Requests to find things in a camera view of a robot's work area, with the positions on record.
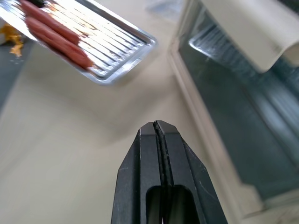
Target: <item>hot dog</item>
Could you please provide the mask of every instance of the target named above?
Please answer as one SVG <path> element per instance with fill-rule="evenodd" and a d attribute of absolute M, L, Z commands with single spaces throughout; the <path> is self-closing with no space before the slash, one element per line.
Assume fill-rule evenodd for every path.
<path fill-rule="evenodd" d="M 73 44 L 78 45 L 79 43 L 79 36 L 62 25 L 60 22 L 56 21 L 54 18 L 52 18 L 49 14 L 44 12 L 43 10 L 39 9 L 37 6 L 32 4 L 29 1 L 21 0 L 21 7 L 26 14 L 26 16 L 31 16 L 37 20 L 39 20 L 41 23 L 45 24 L 46 26 L 53 29 L 55 32 L 63 36 L 65 39 L 69 40 Z"/>
<path fill-rule="evenodd" d="M 78 46 L 57 34 L 51 28 L 32 17 L 26 17 L 26 24 L 31 33 L 51 47 L 65 54 L 80 67 L 86 69 L 92 66 L 91 60 Z"/>

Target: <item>oven door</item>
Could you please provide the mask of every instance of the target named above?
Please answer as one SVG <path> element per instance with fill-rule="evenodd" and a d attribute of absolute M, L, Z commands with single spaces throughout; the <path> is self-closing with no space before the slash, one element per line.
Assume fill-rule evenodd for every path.
<path fill-rule="evenodd" d="M 185 1 L 169 59 L 237 223 L 299 218 L 299 70 L 280 58 L 261 73 L 243 55 Z"/>

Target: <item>baking tray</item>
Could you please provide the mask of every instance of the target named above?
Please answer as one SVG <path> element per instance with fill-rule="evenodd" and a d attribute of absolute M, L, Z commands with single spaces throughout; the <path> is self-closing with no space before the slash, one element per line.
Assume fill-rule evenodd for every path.
<path fill-rule="evenodd" d="M 78 67 L 37 40 L 24 22 L 18 0 L 0 0 L 0 17 L 98 84 L 113 84 L 135 67 L 157 43 L 150 34 L 93 0 L 49 0 L 43 10 L 80 36 L 79 47 L 93 61 L 92 68 L 84 70 Z"/>

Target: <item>yellow object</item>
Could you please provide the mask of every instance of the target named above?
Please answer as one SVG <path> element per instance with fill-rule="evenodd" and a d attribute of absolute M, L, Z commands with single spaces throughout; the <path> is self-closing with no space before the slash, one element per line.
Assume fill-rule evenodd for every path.
<path fill-rule="evenodd" d="M 21 35 L 18 33 L 18 31 L 14 27 L 6 23 L 0 29 L 0 34 L 4 34 L 5 41 L 11 41 L 15 44 L 14 47 L 11 49 L 10 53 L 15 54 L 17 57 L 21 57 L 21 49 L 23 48 L 23 42 L 21 40 Z"/>

